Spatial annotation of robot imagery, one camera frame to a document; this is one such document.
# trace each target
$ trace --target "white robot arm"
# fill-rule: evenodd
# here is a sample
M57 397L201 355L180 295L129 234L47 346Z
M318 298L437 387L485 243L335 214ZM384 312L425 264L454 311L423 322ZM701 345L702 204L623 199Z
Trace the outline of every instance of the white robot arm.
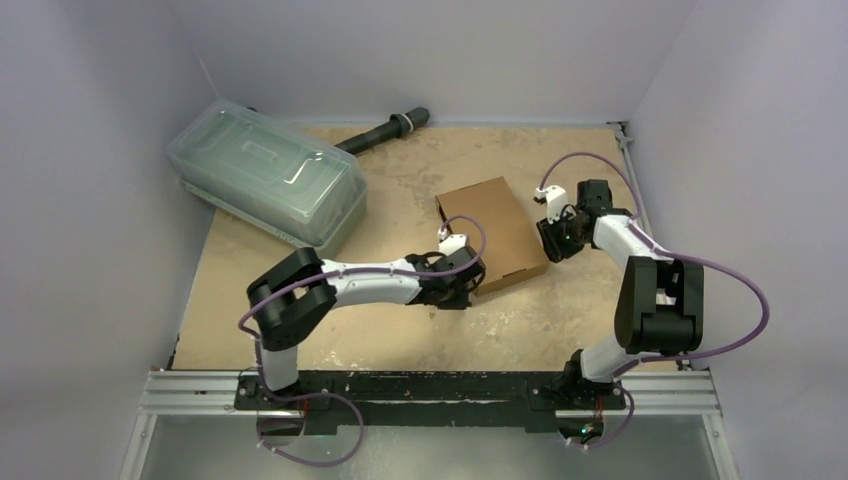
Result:
M703 333L704 271L701 265L656 253L650 237L627 210L614 208L604 180L577 186L575 205L564 189L536 190L547 215L536 223L548 258L555 263L586 244L608 253L624 270L615 332L578 350L566 365L573 382L609 384L620 370L647 356L672 356L698 348Z

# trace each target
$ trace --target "brown cardboard box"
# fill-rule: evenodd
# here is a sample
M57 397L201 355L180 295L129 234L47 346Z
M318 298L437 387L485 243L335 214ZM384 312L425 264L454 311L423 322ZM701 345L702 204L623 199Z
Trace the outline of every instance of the brown cardboard box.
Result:
M468 215L486 230L486 278L477 295L515 285L548 269L549 261L536 229L503 177L436 195L436 203L443 219ZM471 246L479 250L480 234L474 225L457 220L451 230L469 235Z

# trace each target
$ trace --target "metal bracket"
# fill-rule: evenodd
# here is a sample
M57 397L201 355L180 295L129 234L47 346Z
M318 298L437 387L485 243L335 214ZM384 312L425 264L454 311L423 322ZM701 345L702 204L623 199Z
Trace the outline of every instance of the metal bracket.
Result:
M627 126L627 122L615 122L610 123L609 125L612 129L613 135L615 135L615 140L618 143L618 149L623 152L627 149L627 144L633 141L633 137L628 137L624 131L624 128Z

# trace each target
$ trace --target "black tube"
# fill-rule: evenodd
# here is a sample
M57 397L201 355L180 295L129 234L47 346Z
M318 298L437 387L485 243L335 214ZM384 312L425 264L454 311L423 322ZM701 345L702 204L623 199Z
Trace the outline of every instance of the black tube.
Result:
M389 117L388 122L348 138L336 144L336 148L351 155L357 155L393 138L401 138L416 128L426 125L428 120L430 120L430 112L424 107L413 108L406 114L395 113Z

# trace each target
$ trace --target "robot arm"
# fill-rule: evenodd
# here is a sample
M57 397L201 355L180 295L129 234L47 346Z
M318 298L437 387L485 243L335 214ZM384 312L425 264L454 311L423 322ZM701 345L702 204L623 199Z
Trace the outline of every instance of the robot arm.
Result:
M580 182L577 192L572 206L558 186L536 191L536 201L547 205L546 218L536 224L545 253L558 263L590 244L612 257L624 270L624 279L615 331L575 352L566 365L572 383L608 384L634 360L697 349L703 333L703 267L664 257L647 246L642 239L650 237L633 223L630 212L613 207L606 181Z
M447 272L465 265L476 253L465 235L440 233L439 251L411 254L388 263L351 264L318 258L301 248L254 281L247 289L251 306L274 292L314 275L325 278L272 301L255 315L262 335L265 380L277 391L298 379L297 346L335 308L364 303L434 305L462 310L469 294L482 281L485 266L477 261L454 275L419 277L416 273Z

